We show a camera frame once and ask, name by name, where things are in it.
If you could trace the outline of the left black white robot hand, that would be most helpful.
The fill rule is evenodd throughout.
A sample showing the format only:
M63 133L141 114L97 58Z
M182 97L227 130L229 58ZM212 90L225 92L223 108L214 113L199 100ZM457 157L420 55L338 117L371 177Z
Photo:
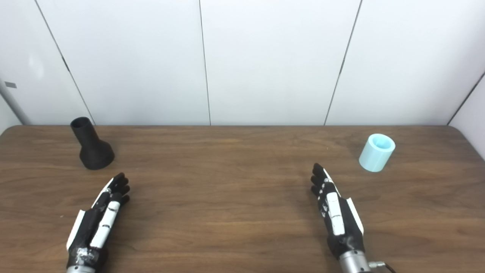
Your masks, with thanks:
M129 180L118 173L104 186L88 210L79 210L66 250L68 273L100 273L108 259L106 242L121 207L130 197Z

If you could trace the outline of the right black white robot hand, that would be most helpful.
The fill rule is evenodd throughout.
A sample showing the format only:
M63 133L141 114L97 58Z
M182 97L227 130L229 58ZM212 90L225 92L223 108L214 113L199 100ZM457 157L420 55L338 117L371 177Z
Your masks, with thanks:
M324 218L327 245L336 259L346 252L365 252L364 228L352 198L344 198L324 167L313 165L311 192Z

